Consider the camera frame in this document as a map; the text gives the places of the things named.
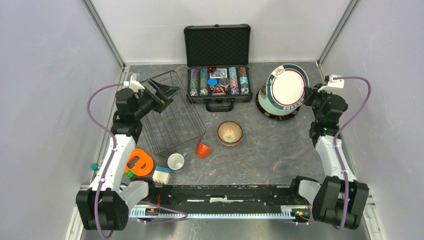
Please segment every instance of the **bowl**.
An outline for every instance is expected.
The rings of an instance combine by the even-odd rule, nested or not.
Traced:
[[[242,140],[242,127],[235,121],[221,123],[216,131],[218,140],[225,146],[235,146]]]

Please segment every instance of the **case handle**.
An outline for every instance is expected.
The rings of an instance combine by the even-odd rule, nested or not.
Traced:
[[[209,106],[209,102],[206,103],[206,110],[211,113],[216,112],[229,112],[234,108],[234,101],[231,101],[229,106]]]

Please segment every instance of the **small box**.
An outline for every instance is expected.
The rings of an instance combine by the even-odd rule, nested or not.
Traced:
[[[171,169],[157,166],[154,169],[153,181],[161,184],[168,184],[171,176]]]

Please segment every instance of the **playing card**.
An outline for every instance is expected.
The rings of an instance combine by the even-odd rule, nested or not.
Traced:
[[[225,68],[218,68],[215,70],[214,73],[209,73],[210,78],[219,79],[219,78],[226,78],[227,77],[227,69]]]

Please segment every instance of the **orange object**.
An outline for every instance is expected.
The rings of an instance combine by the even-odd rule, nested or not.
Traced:
[[[210,152],[211,152],[211,148],[210,148],[210,147],[206,146],[205,144],[203,144],[203,143],[201,143],[201,142],[199,142],[199,143],[197,144],[197,147],[196,147],[196,154],[197,154],[199,157],[204,158],[204,157],[206,157],[206,156],[207,156]]]
[[[129,168],[128,164],[136,157],[139,157],[139,159],[132,168]],[[132,150],[131,155],[129,155],[123,173],[126,174],[131,169],[135,175],[143,177],[153,170],[154,165],[153,159],[143,149],[135,148]]]

